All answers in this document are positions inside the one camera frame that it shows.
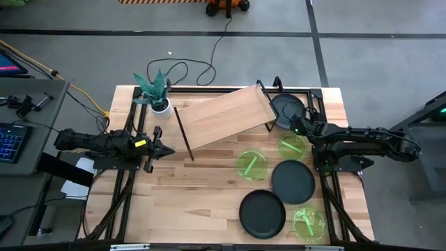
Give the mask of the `black aluminium rig frame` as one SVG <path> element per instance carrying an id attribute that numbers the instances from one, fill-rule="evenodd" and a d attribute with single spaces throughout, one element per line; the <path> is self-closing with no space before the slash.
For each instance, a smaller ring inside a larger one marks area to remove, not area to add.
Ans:
<path id="1" fill-rule="evenodd" d="M 111 129 L 125 123 L 136 86 L 120 85 L 111 103 Z M 223 86 L 175 86 L 170 92 L 174 107 L 182 109 L 226 93 Z M 321 88 L 325 113 L 330 123 L 348 125 L 344 101 L 339 88 Z M 160 120 L 162 142 L 176 150 L 171 156 L 154 162 L 152 174 L 138 171 L 133 187 L 125 242 L 129 243 L 223 243 L 223 244 L 304 244 L 292 228 L 296 205 L 285 204 L 286 223 L 274 238 L 260 240 L 250 236 L 238 220 L 243 197 L 257 189 L 270 190 L 272 169 L 283 160 L 277 151 L 278 139 L 286 133 L 275 127 L 268 132 L 264 125 L 232 135 L 193 150 L 191 161 L 180 133 L 175 114 Z M 269 169 L 260 181 L 241 178 L 235 161 L 246 149 L 258 149 L 266 157 Z M 91 188 L 86 205 L 85 225 L 90 233 L 111 205 L 117 172 L 100 175 Z M 354 174 L 338 174 L 344 208 L 362 233 L 374 240 L 364 190 Z"/>

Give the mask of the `green snake plant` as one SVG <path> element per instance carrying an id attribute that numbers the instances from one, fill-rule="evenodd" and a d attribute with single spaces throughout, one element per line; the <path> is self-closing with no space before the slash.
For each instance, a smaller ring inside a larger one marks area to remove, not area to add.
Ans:
<path id="1" fill-rule="evenodd" d="M 142 90 L 142 99 L 134 98 L 133 102 L 137 104 L 150 104 L 153 107 L 160 106 L 167 96 L 167 91 L 164 87 L 164 75 L 161 70 L 158 70 L 153 82 L 147 82 L 142 76 L 137 73 L 133 74 L 135 80 Z"/>

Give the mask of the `white plant pot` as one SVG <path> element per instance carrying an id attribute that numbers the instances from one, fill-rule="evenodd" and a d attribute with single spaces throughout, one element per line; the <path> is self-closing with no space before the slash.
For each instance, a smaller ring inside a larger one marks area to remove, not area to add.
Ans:
<path id="1" fill-rule="evenodd" d="M 174 112 L 170 99 L 165 98 L 161 105 L 151 106 L 151 111 L 159 119 L 168 119 Z"/>

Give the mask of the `black flat panel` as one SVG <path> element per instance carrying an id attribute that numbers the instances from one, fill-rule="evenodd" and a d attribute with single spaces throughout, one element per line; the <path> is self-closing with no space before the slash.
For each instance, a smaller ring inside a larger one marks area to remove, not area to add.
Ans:
<path id="1" fill-rule="evenodd" d="M 86 187 L 91 187 L 93 184 L 93 174 L 91 172 L 80 169 L 46 153 L 41 155 L 36 170 L 64 178 L 67 181 L 72 181 L 73 183 Z"/>

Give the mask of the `blue backlit keyboard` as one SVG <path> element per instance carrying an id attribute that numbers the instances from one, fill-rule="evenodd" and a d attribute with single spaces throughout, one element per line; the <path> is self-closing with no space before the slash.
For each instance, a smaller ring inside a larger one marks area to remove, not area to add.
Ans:
<path id="1" fill-rule="evenodd" d="M 25 125 L 0 123 L 0 162 L 18 162 L 32 129 Z"/>

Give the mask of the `white paper sheet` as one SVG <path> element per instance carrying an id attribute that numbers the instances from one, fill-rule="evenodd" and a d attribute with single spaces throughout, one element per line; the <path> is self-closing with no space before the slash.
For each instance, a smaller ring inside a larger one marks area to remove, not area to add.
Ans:
<path id="1" fill-rule="evenodd" d="M 78 169 L 87 171 L 93 176 L 97 174 L 97 171 L 93 168 L 94 161 L 91 159 L 82 157 L 77 161 L 75 166 Z M 67 199 L 78 199 L 86 201 L 89 195 L 89 186 L 80 185 L 72 181 L 66 181 L 61 188 L 61 192 L 66 195 Z"/>

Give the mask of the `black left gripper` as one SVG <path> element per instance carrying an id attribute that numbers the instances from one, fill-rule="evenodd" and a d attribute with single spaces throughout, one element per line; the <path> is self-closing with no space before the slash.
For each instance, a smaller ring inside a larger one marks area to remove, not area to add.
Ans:
<path id="1" fill-rule="evenodd" d="M 163 143 L 161 143 L 160 141 L 161 135 L 162 135 L 162 129 L 158 125 L 156 125 L 154 128 L 153 139 L 150 139 L 150 137 L 146 133 L 141 134 L 141 137 L 148 142 L 146 147 L 147 148 L 146 155 L 148 156 L 148 160 L 144 164 L 144 171 L 146 173 L 153 172 L 154 160 L 159 160 L 160 158 L 164 158 L 168 155 L 173 155 L 175 153 L 175 151 L 172 148 L 165 146 Z"/>

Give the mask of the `transparent green plate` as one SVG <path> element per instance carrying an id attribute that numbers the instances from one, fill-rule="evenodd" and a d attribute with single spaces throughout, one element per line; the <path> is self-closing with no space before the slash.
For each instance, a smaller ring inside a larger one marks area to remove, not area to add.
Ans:
<path id="1" fill-rule="evenodd" d="M 277 150 L 285 160 L 303 160 L 307 156 L 307 141 L 300 135 L 285 134 L 277 140 Z"/>
<path id="2" fill-rule="evenodd" d="M 258 149 L 243 150 L 235 161 L 237 174 L 248 181 L 262 180 L 268 170 L 268 161 Z"/>
<path id="3" fill-rule="evenodd" d="M 292 216 L 295 235 L 304 241 L 320 242 L 327 231 L 327 223 L 322 212 L 314 206 L 297 207 Z"/>

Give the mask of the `orange black wheeled cart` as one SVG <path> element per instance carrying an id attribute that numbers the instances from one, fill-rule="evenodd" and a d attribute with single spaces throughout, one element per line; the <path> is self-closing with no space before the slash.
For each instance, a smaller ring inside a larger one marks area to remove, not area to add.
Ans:
<path id="1" fill-rule="evenodd" d="M 208 0 L 206 14 L 209 17 L 215 16 L 220 9 L 225 10 L 226 18 L 232 17 L 232 9 L 238 7 L 241 11 L 248 11 L 250 8 L 249 0 Z"/>

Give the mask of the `silver light strip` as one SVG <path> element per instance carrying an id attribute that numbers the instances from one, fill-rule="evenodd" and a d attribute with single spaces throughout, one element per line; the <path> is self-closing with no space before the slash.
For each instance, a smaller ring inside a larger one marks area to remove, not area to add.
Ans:
<path id="1" fill-rule="evenodd" d="M 305 251 L 345 251 L 342 246 L 333 245 L 306 245 Z"/>
<path id="2" fill-rule="evenodd" d="M 109 249 L 109 251 L 149 251 L 149 250 L 150 250 L 150 245 L 148 243 L 111 245 Z"/>

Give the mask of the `striped hazard strip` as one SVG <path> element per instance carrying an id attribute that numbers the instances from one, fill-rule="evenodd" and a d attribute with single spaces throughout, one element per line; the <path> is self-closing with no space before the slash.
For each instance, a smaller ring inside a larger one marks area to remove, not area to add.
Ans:
<path id="1" fill-rule="evenodd" d="M 210 0 L 118 0 L 119 4 L 207 3 Z"/>

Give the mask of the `black clamp tool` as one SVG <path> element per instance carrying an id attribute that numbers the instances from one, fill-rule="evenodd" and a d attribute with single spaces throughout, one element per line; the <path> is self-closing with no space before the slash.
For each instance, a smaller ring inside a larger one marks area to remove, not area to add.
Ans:
<path id="1" fill-rule="evenodd" d="M 19 99 L 15 96 L 8 96 L 6 98 L 6 106 L 10 109 L 15 109 L 16 110 L 15 113 L 20 119 L 25 119 L 26 115 L 29 112 L 41 111 L 45 103 L 54 99 L 54 96 L 46 92 L 44 92 L 44 94 L 45 97 L 37 104 L 32 103 L 32 97 L 29 95 L 25 95 L 25 98 L 23 99 L 22 102 L 20 102 Z"/>

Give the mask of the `green object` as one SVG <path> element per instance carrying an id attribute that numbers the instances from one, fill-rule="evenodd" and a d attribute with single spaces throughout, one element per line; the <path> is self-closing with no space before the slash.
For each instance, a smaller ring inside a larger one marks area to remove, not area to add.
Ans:
<path id="1" fill-rule="evenodd" d="M 0 0 L 0 8 L 24 6 L 28 0 Z"/>

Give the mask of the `black round plate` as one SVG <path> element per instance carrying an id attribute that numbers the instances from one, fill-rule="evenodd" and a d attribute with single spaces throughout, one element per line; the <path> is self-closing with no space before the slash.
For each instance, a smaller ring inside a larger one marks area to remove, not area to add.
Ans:
<path id="1" fill-rule="evenodd" d="M 279 112 L 277 125 L 287 130 L 290 129 L 290 119 L 300 117 L 305 108 L 303 102 L 291 94 L 276 95 L 272 103 Z"/>
<path id="2" fill-rule="evenodd" d="M 288 204 L 303 204 L 312 198 L 316 183 L 308 166 L 297 160 L 279 163 L 271 176 L 273 192 Z"/>
<path id="3" fill-rule="evenodd" d="M 280 199 L 270 191 L 254 190 L 240 203 L 239 220 L 243 229 L 254 238 L 269 239 L 280 233 L 286 211 Z"/>

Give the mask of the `wooden shelf black legs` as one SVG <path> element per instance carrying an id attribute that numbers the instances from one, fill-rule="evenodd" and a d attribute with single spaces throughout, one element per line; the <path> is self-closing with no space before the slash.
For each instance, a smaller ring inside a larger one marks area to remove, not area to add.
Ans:
<path id="1" fill-rule="evenodd" d="M 193 150 L 240 132 L 261 125 L 271 131 L 279 117 L 261 80 L 186 108 L 175 107 L 174 112 L 192 160 Z"/>

